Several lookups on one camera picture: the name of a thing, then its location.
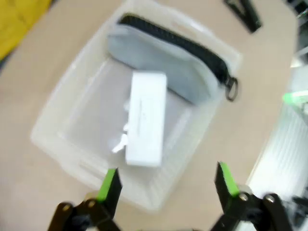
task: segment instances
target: white eraser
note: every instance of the white eraser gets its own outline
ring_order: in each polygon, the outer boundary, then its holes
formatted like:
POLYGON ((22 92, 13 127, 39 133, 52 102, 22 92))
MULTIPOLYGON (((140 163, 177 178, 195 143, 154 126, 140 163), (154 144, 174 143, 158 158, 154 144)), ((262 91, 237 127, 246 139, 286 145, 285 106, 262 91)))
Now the white eraser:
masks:
POLYGON ((161 165, 167 77, 160 72, 134 71, 128 113, 126 163, 161 165))

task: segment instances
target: yellow object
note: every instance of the yellow object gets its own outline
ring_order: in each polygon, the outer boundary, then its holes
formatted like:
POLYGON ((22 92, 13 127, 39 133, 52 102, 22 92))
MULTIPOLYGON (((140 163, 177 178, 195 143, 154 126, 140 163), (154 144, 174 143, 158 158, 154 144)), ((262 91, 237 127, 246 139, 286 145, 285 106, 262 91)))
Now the yellow object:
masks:
POLYGON ((0 60, 48 9, 51 0, 0 0, 0 60))

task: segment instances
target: bolt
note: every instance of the bolt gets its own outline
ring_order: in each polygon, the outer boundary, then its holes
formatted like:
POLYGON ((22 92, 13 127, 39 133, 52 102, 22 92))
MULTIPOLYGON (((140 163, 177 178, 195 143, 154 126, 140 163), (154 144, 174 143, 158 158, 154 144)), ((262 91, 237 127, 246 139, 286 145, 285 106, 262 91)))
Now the bolt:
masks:
POLYGON ((88 204, 88 207, 92 208, 94 205, 95 205, 95 201, 90 201, 89 204, 88 204))
POLYGON ((274 203, 274 201, 275 201, 275 199, 274 199, 274 197, 272 197, 271 195, 267 195, 266 197, 265 197, 265 199, 267 199, 269 202, 271 202, 271 203, 274 203))
POLYGON ((69 208, 70 208, 70 205, 65 205, 62 210, 67 211, 69 208))
POLYGON ((241 193, 241 194, 240 194, 240 199, 241 199, 242 201, 248 201, 248 197, 247 197, 247 195, 244 194, 244 193, 241 193))

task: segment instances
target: beige tabletop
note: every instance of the beige tabletop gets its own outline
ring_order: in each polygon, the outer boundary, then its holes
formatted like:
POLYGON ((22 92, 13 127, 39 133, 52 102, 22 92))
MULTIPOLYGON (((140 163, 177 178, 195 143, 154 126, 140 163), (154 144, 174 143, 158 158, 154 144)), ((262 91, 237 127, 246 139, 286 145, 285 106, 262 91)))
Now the beige tabletop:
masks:
MULTIPOLYGON (((0 75, 0 229, 46 230, 58 203, 79 203, 90 189, 34 146, 30 131, 74 56, 120 0, 60 0, 29 32, 0 75)), ((249 34, 222 0, 161 0, 200 21, 243 54, 242 92, 224 101, 209 131, 156 215, 119 203, 116 221, 137 229, 208 230, 221 213, 216 162, 245 183, 278 117, 296 44, 296 17, 282 0, 258 0, 263 27, 249 34)))

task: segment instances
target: translucent plastic container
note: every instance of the translucent plastic container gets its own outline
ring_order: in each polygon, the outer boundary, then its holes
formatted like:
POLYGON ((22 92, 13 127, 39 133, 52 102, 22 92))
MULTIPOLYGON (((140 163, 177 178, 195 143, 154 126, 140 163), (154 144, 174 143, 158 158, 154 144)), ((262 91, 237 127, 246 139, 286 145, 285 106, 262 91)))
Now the translucent plastic container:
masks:
POLYGON ((162 166, 132 167, 124 152, 111 153, 128 114, 132 70, 113 60, 106 35, 122 14, 131 12, 170 28, 211 49, 235 74, 241 55, 193 19, 150 0, 124 2, 96 32, 53 91, 33 128, 31 139, 70 175, 99 189, 110 167, 119 167, 121 198, 147 210, 158 210, 180 178, 224 97, 194 106, 168 92, 162 166))

